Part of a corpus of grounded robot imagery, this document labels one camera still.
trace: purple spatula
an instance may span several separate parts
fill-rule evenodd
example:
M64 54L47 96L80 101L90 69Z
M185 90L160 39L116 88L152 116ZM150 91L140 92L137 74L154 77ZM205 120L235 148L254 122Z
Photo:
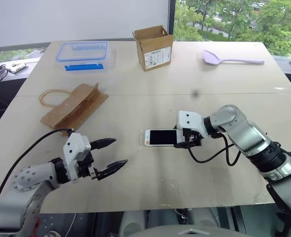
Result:
M214 53L211 53L207 50L203 51L203 58L205 63L209 63L212 65L218 65L219 63L225 61L231 62L243 62L243 63L254 63L254 64L263 64L265 63L263 60L249 60L249 59L220 59Z

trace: wooden table surface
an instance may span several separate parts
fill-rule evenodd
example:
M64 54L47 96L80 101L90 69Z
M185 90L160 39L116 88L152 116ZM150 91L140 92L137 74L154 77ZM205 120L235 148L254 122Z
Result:
M169 66L144 72L134 42L111 42L115 67L108 72L69 73L56 64L61 42L52 43L0 120L0 184L14 161L37 138L50 131L40 119L50 111L38 102L47 89L73 90L80 83L94 85L110 97L77 130L90 141L117 141L93 152L94 166L116 160L128 163L102 180L80 179L51 192L42 212L70 213L230 206L272 202L265 180L244 156L234 167L224 154L197 164L183 149L142 145L146 129L173 128L179 110L210 115L225 104L238 106L272 140L291 151L291 83L262 43L174 42ZM264 65L205 65L203 49L219 57L252 57ZM192 96L199 91L199 96ZM67 95L53 94L46 102L61 103ZM36 146L16 171L61 157L66 137L54 134ZM224 147L220 139L205 139L193 149L206 159ZM231 148L231 159L237 154Z

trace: cardboard box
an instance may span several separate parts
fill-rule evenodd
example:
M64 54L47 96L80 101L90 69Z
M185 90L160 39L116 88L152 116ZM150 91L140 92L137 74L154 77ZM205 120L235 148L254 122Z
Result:
M173 36L155 26L132 33L136 40L139 63L149 71L171 63Z

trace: white phone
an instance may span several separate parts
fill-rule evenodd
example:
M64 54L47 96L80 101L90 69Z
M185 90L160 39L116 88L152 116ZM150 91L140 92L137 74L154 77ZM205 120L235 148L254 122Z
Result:
M183 132L179 129L148 129L145 131L146 146L173 146L184 141Z

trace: white wall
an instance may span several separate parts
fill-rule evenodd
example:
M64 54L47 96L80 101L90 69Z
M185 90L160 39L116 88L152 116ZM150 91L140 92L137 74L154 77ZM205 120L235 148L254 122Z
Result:
M167 28L169 0L0 0L0 47L54 40L132 38Z

